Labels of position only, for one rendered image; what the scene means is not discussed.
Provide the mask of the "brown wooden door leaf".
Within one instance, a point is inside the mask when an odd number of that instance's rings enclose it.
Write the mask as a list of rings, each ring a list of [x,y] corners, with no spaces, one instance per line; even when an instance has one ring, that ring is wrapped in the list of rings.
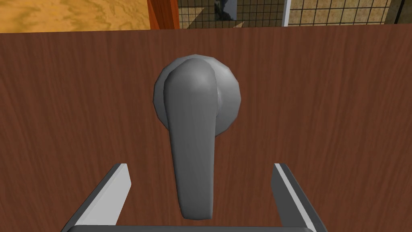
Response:
[[[190,54],[241,91],[206,221],[181,216],[152,103]],[[279,226],[286,163],[328,232],[412,232],[412,24],[0,34],[0,232],[60,232],[116,163],[120,225]]]

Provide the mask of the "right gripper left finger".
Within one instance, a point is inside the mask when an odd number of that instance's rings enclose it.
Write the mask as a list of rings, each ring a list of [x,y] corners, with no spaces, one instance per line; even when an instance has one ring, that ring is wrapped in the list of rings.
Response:
[[[127,164],[115,164],[61,232],[114,232],[130,187]]]

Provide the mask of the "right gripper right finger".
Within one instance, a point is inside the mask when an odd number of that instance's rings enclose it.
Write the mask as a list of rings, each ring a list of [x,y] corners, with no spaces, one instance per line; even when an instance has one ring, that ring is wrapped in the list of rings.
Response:
[[[274,232],[328,232],[286,164],[274,164],[271,188],[282,224]]]

